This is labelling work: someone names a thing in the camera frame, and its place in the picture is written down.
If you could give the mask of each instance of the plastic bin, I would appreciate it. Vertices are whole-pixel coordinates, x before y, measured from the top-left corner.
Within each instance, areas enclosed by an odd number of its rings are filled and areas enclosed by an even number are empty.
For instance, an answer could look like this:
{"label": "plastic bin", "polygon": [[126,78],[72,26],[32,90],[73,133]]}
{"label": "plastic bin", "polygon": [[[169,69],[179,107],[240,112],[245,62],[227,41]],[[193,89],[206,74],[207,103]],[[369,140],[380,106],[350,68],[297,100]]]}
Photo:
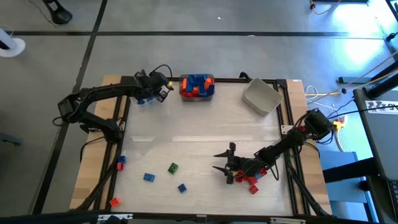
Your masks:
{"label": "plastic bin", "polygon": [[255,78],[243,90],[242,100],[261,116],[266,116],[282,102],[282,95]]}
{"label": "plastic bin", "polygon": [[194,75],[195,77],[196,77],[196,75],[207,75],[207,78],[212,78],[212,79],[214,79],[214,75],[212,75],[212,74],[184,74],[184,75],[180,75],[180,81],[179,81],[179,83],[178,83],[178,88],[179,88],[179,90],[180,90],[181,99],[182,99],[183,101],[210,101],[210,100],[213,98],[214,94],[216,93],[216,86],[214,87],[214,93],[213,93],[211,96],[205,96],[205,97],[186,97],[186,96],[183,96],[183,95],[181,94],[182,89],[180,88],[180,83],[183,82],[184,78],[188,78],[189,75]]}

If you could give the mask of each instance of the concrete floor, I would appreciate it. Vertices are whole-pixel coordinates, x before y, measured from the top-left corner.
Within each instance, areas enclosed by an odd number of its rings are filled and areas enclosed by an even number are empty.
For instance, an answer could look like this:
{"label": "concrete floor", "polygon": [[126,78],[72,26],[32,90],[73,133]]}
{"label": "concrete floor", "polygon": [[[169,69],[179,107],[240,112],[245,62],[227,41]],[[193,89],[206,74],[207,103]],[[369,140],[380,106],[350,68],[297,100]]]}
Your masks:
{"label": "concrete floor", "polygon": [[[49,17],[42,1],[32,1]],[[73,13],[73,20],[54,28],[28,0],[5,0],[0,2],[0,24],[15,31],[91,31],[101,2],[61,1]],[[317,11],[330,5],[318,3]],[[340,4],[321,16],[308,8],[308,0],[108,1],[100,31],[306,32],[302,35],[349,32],[350,35],[98,36],[82,87],[100,85],[104,75],[132,75],[142,68],[150,70],[167,63],[175,75],[206,72],[216,77],[238,77],[245,71],[252,77],[302,79],[305,85],[326,93],[339,86],[338,77],[362,75],[390,55],[382,37],[395,30],[397,24],[383,5],[374,1],[369,5]],[[57,135],[58,129],[51,124],[52,118],[58,116],[57,102],[71,92],[90,38],[19,37],[26,41],[25,52],[12,59],[0,58],[3,71],[0,131],[24,139],[21,146],[0,143],[0,216],[30,212]],[[390,59],[369,76],[392,62]],[[331,96],[319,103],[338,108],[351,97],[352,93]],[[333,111],[324,107],[321,110],[325,114]],[[356,110],[354,103],[342,109],[351,110]],[[85,140],[86,135],[77,124],[69,127],[44,212],[68,209],[78,173],[78,151]],[[371,156],[358,114],[349,116],[349,124],[341,132],[341,142],[347,151],[356,151],[359,159]],[[334,141],[319,148],[338,150]]]}

